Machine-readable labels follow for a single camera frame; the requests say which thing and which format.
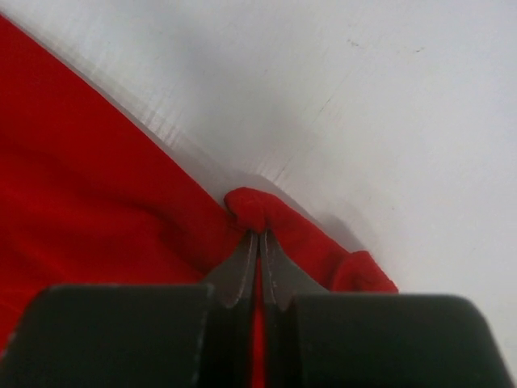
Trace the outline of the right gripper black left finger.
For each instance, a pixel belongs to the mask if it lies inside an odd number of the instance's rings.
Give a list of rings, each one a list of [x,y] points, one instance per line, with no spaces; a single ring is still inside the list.
[[[4,387],[248,387],[258,237],[193,285],[55,285],[1,359]]]

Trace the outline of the red polo shirt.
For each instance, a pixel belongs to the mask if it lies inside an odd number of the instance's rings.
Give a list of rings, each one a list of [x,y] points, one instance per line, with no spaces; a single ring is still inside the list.
[[[278,196],[237,188],[222,204],[95,89],[1,21],[1,348],[55,285],[193,285],[258,237],[251,384],[265,384],[259,243],[338,293],[397,292],[366,251],[349,252]]]

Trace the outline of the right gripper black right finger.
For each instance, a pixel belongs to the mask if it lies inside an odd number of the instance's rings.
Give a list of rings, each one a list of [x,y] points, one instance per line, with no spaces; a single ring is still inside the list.
[[[338,293],[260,238],[268,387],[511,387],[490,328],[452,295]]]

